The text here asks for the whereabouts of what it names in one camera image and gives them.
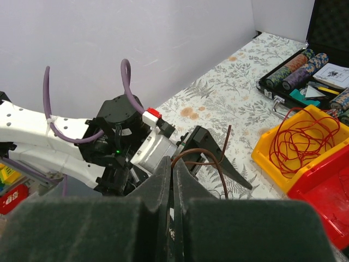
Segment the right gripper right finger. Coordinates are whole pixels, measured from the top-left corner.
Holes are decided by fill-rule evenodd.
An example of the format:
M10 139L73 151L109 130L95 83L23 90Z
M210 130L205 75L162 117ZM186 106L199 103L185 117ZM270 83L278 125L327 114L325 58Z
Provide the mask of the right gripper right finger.
M334 261L319 215L294 200L220 200L173 166L176 261Z

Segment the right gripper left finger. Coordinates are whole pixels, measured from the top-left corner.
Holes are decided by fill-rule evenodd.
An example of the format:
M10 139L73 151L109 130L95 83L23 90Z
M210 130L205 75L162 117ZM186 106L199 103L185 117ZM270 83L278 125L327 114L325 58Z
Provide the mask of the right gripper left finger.
M170 158L125 197L36 198L14 212L1 261L168 261Z

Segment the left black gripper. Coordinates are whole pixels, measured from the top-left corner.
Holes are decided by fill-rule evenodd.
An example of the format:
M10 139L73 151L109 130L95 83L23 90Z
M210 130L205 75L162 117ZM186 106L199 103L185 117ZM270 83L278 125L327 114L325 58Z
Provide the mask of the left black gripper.
M187 132L185 135L181 136L179 141L176 142L177 150L174 157L187 150L196 150L195 152L183 156L182 160L185 162L190 174L197 179L197 173L200 168L204 166L204 163L211 163L207 166L215 167L212 158L208 154L198 151L198 149L206 149L219 161L223 174L244 188L251 190L252 185L236 170L229 159L225 156L230 130L231 128L228 129L224 144L220 147L207 129L201 126L196 126L191 133Z

